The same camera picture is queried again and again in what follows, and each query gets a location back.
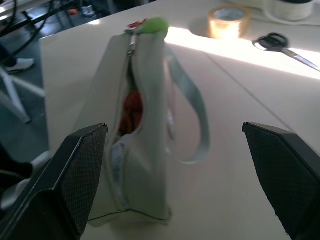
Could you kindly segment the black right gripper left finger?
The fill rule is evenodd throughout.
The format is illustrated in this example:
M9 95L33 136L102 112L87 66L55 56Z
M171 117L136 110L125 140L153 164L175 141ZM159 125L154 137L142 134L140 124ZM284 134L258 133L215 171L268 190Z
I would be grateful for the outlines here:
M74 132L34 176L6 185L1 239L80 239L98 189L107 133L104 123Z

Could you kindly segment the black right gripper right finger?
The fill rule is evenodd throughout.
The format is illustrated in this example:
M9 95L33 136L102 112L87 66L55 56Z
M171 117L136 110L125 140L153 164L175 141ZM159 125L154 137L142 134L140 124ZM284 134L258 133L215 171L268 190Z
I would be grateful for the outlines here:
M297 134L244 122L259 183L292 240L320 238L320 156Z

